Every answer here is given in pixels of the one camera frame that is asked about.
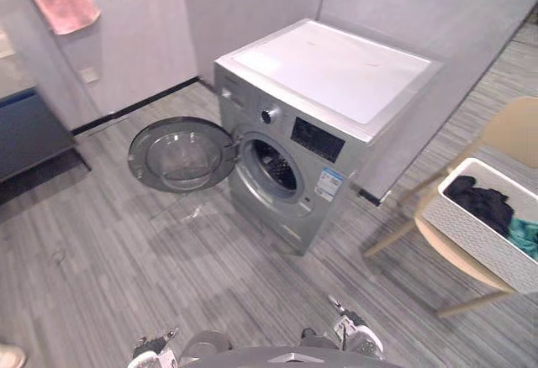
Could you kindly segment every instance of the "gray wall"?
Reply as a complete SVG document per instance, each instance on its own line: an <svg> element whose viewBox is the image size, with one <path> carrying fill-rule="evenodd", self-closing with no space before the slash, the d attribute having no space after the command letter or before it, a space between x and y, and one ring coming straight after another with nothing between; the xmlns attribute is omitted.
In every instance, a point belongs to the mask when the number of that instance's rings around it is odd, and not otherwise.
<svg viewBox="0 0 538 368"><path fill-rule="evenodd" d="M92 26L58 36L101 113L112 113L197 75L184 0L95 0L103 10Z"/></svg>
<svg viewBox="0 0 538 368"><path fill-rule="evenodd" d="M381 197L481 77L536 0L324 0L320 20L430 52L444 69L375 146L357 182Z"/></svg>
<svg viewBox="0 0 538 368"><path fill-rule="evenodd" d="M70 129L197 75L184 0L95 1L94 25L56 36L31 0L0 0L0 23ZM87 68L97 81L82 81Z"/></svg>
<svg viewBox="0 0 538 368"><path fill-rule="evenodd" d="M0 22L22 57L24 69L67 127L75 128L99 117L31 0L0 0Z"/></svg>
<svg viewBox="0 0 538 368"><path fill-rule="evenodd" d="M302 18L319 0L187 0L198 74L213 83L213 61Z"/></svg>

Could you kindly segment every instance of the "chair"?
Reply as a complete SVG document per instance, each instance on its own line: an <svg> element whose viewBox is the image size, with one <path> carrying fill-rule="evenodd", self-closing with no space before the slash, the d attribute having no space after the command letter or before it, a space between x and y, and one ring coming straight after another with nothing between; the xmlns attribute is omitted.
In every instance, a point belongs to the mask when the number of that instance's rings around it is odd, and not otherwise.
<svg viewBox="0 0 538 368"><path fill-rule="evenodd" d="M519 97L486 124L482 132L459 156L431 175L413 189L407 191L398 204L406 203L416 192L430 183L448 176L454 169L487 145L527 165L538 168L538 97Z"/></svg>
<svg viewBox="0 0 538 368"><path fill-rule="evenodd" d="M407 192L399 203L404 203L413 194L427 187L433 181L448 176L463 160L484 145L494 148L528 167L538 168L538 97L520 97L514 100L493 117L485 126L480 136L464 149L459 156L445 168L437 171L426 179L426 181ZM496 301L514 293L515 290L511 286L484 267L422 217L423 210L434 196L436 196L436 187L431 188L419 200L419 205L411 221L408 221L396 232L373 245L364 253L364 256L374 256L380 250L417 228L428 243L453 265L469 276L497 289L496 292L484 297L437 311L437 316L440 318L477 308L485 303Z"/></svg>

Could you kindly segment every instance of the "shoe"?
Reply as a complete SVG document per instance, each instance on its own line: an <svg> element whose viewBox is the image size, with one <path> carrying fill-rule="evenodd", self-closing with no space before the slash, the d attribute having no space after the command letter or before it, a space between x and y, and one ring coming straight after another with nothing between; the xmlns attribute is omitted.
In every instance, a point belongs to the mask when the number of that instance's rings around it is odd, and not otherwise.
<svg viewBox="0 0 538 368"><path fill-rule="evenodd" d="M301 339L304 339L305 337L309 337L309 336L317 336L318 334L316 333L316 331L312 328L306 328L306 329L303 329L303 332L301 333Z"/></svg>
<svg viewBox="0 0 538 368"><path fill-rule="evenodd" d="M0 368L21 368L25 361L23 349L16 345L0 344Z"/></svg>

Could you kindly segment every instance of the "door glass window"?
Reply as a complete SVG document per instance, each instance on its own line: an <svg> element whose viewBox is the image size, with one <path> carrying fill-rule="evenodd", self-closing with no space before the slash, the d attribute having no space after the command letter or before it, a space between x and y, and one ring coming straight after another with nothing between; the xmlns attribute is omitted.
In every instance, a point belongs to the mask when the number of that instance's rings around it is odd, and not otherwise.
<svg viewBox="0 0 538 368"><path fill-rule="evenodd" d="M284 155L265 141L254 140L253 150L262 170L280 187L294 192L297 181Z"/></svg>
<svg viewBox="0 0 538 368"><path fill-rule="evenodd" d="M220 165L222 151L205 135L177 132L159 138L147 152L149 169L167 186L180 191L206 184Z"/></svg>

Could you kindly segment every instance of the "washing machine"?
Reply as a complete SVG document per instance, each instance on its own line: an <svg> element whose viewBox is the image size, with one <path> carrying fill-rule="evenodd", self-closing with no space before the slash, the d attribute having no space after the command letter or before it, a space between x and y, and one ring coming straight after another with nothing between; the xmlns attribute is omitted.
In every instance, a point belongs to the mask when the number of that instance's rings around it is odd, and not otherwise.
<svg viewBox="0 0 538 368"><path fill-rule="evenodd" d="M134 138L129 168L166 192L228 178L239 212L304 254L432 66L305 19L215 61L221 125L188 116L154 123Z"/></svg>

